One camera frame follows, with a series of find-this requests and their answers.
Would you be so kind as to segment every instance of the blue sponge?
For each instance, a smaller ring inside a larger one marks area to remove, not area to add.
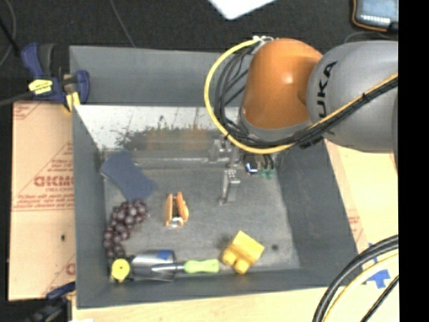
[[[121,150],[101,166],[101,174],[113,181],[128,201],[146,200],[156,188],[156,183],[136,167],[127,150]]]

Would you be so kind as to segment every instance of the electronic device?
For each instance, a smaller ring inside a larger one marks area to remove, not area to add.
[[[360,28],[397,32],[399,30],[400,0],[351,0],[351,21]]]

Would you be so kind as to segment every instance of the green handle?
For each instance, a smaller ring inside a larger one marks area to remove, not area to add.
[[[219,260],[208,259],[203,261],[189,260],[184,263],[186,273],[217,273],[219,272]]]

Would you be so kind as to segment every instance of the yellow cable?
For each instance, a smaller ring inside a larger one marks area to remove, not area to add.
[[[346,297],[350,294],[350,292],[359,286],[360,284],[367,281],[371,276],[373,276],[375,273],[379,272],[382,268],[385,268],[390,263],[396,261],[399,258],[399,253],[396,253],[392,256],[389,256],[386,259],[380,260],[376,262],[374,265],[368,267],[366,270],[364,270],[360,275],[358,275],[355,279],[353,279],[341,293],[338,295],[338,297],[335,299],[335,301],[330,306],[329,310],[326,312],[326,315],[324,316],[322,322],[328,322],[330,318],[332,318],[333,313],[335,309],[338,308],[338,306],[341,305],[341,303],[346,299]]]
[[[207,108],[207,112],[208,115],[210,116],[210,118],[212,119],[213,123],[216,125],[216,127],[219,129],[219,131],[228,138],[228,140],[234,144],[235,146],[237,146],[238,148],[249,152],[249,153],[253,153],[253,154],[273,154],[276,152],[281,152],[282,150],[291,148],[292,146],[294,146],[296,144],[296,142],[291,143],[291,144],[284,144],[282,146],[275,146],[275,147],[271,147],[271,148],[254,148],[251,146],[246,146],[245,144],[237,141],[232,135],[229,134],[228,130],[226,130],[224,128],[224,126],[219,122],[219,120],[216,118],[215,113],[213,112],[213,108],[210,104],[210,82],[213,78],[213,75],[215,74],[216,69],[221,65],[221,63],[227,59],[228,56],[232,55],[234,52],[246,48],[247,46],[252,46],[258,42],[263,41],[263,38],[260,37],[254,37],[252,40],[247,40],[245,42],[242,42],[240,44],[237,44],[236,46],[233,46],[231,49],[227,50],[226,52],[224,52],[217,60],[216,62],[212,65],[212,67],[210,68],[210,70],[208,71],[207,77],[206,77],[206,81],[204,84],[204,104],[206,105]],[[392,80],[393,78],[397,77],[397,73],[391,75],[390,77],[388,77],[387,79],[383,80],[382,82],[380,82],[379,84],[375,85],[374,87],[371,87],[367,92],[364,92],[362,95],[359,95],[358,97],[356,97],[355,99],[353,99],[350,103],[347,103],[346,105],[340,107],[339,109],[337,109],[336,111],[332,112],[331,114],[327,115],[325,118],[321,119],[320,121],[318,121],[315,124],[312,124],[310,127],[308,127],[307,129],[312,129],[313,127],[317,126],[318,124],[326,121],[327,119],[330,119],[331,117],[334,117],[335,115],[337,115],[338,113],[340,113],[343,109],[346,109],[349,105],[353,104],[355,101],[357,101],[358,99],[360,99],[363,95],[368,94],[371,91],[374,91],[375,89],[377,89],[378,87],[380,87],[381,85],[385,84],[386,82]]]
[[[212,77],[216,71],[216,69],[219,67],[219,65],[231,54],[234,52],[246,48],[247,46],[254,45],[261,41],[261,38],[254,38],[252,40],[248,40],[246,42],[237,44],[236,46],[232,47],[231,49],[224,52],[221,57],[219,57],[216,62],[212,65],[210,70],[208,71],[206,82],[204,84],[204,103],[206,105],[208,114],[210,115],[210,118],[212,119],[213,123],[217,126],[219,131],[228,138],[228,140],[237,146],[238,148],[245,150],[246,152],[254,153],[254,154],[272,154],[275,152],[281,152],[282,150],[288,149],[292,147],[294,144],[287,144],[284,146],[276,146],[272,148],[266,148],[266,149],[259,149],[254,147],[246,146],[245,144],[242,144],[241,142],[237,141],[233,136],[229,134],[229,132],[223,127],[223,125],[219,122],[219,120],[216,118],[215,113],[213,112],[212,106],[210,104],[210,95],[209,95],[209,89],[210,89],[210,82],[212,80]]]

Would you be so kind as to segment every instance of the cardboard sheet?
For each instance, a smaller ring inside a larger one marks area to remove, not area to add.
[[[38,299],[75,277],[71,114],[13,106],[9,300]]]

